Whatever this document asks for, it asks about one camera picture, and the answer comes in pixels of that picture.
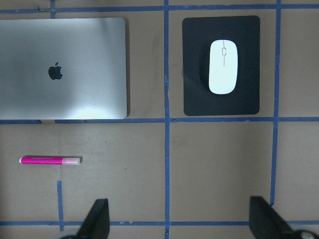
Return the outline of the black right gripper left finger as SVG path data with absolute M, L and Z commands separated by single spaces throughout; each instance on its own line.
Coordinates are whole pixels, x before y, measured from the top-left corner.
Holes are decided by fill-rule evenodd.
M 110 233 L 108 199 L 97 199 L 78 231 L 79 239 L 107 239 Z

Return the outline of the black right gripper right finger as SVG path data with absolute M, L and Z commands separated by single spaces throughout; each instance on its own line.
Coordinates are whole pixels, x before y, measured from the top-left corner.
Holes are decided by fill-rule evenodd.
M 293 239 L 294 231 L 261 196 L 249 201 L 249 229 L 255 239 Z

